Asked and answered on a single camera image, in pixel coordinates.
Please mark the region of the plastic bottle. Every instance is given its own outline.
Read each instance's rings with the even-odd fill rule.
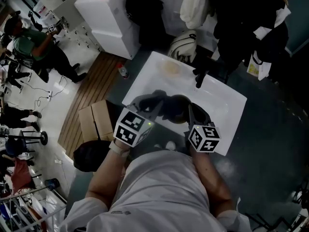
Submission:
[[[129,78],[129,72],[126,70],[125,66],[123,64],[118,64],[117,65],[119,73],[122,75],[124,79]]]

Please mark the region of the white sink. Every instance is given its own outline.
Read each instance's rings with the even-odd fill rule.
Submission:
[[[178,74],[167,75],[163,71],[164,63],[172,61],[179,65]],[[191,102],[202,107],[211,117],[212,122],[219,128],[221,141],[215,152],[226,155],[234,138],[247,98],[229,86],[207,75],[201,88],[196,88],[193,68],[167,56],[152,52],[140,71],[132,87],[122,101],[129,105],[135,97],[151,94],[155,90],[163,90],[169,96],[184,95]],[[184,136],[188,124],[173,124],[158,117],[156,123]]]

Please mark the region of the wooden floor mat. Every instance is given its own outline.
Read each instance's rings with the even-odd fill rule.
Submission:
[[[118,75],[116,66],[125,62],[124,58],[100,53],[79,87],[58,138],[58,143],[71,159],[74,151],[84,142],[78,111],[105,98]]]

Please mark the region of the green shirt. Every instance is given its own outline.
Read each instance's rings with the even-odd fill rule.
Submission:
[[[23,55],[31,57],[32,50],[34,47],[39,47],[43,41],[46,39],[47,34],[31,29],[25,29],[21,36],[17,37],[14,42],[14,48]],[[51,51],[54,43],[50,41],[47,49],[44,54],[39,57],[33,56],[33,58],[37,61],[42,60],[46,55]]]

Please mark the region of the gray floor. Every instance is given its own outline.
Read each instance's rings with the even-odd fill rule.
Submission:
[[[127,63],[130,79],[118,77],[109,101],[121,105],[150,53],[141,49]],[[259,82],[246,73],[245,67],[240,66],[232,73],[227,84],[248,100],[227,156],[212,154],[213,162],[230,186],[233,198],[241,197],[240,212],[259,213],[270,224],[279,217],[292,222],[300,206],[291,202],[291,195],[306,175],[307,119],[277,86],[267,79]],[[132,151],[132,157],[149,152],[149,145],[165,145],[170,140],[184,144],[183,138],[156,125],[151,135]],[[81,182],[88,183],[91,175],[80,173],[78,177],[71,187],[69,206],[77,198],[73,198],[74,190],[80,188]]]

